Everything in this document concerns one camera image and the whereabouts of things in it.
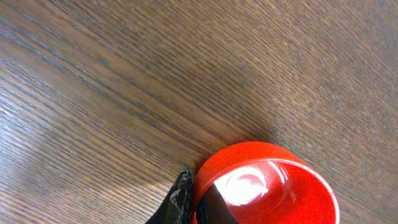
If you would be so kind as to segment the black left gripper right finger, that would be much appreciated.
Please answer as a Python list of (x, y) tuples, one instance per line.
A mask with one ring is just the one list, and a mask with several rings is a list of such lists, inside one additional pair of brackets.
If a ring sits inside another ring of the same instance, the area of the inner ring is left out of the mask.
[(215, 184), (201, 198), (196, 221), (198, 224), (239, 224)]

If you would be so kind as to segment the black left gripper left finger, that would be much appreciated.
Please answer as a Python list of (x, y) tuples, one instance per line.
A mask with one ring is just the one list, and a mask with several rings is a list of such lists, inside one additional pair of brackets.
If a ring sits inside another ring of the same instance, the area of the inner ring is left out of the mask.
[(157, 211), (146, 224), (189, 224), (192, 216), (193, 176), (189, 169), (181, 172)]

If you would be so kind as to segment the red measuring scoop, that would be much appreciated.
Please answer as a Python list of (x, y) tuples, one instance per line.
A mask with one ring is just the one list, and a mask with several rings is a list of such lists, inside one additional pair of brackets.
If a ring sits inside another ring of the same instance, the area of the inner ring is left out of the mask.
[(193, 184), (194, 223), (212, 184), (239, 223), (340, 222), (329, 183), (290, 151), (268, 142), (233, 144), (205, 161)]

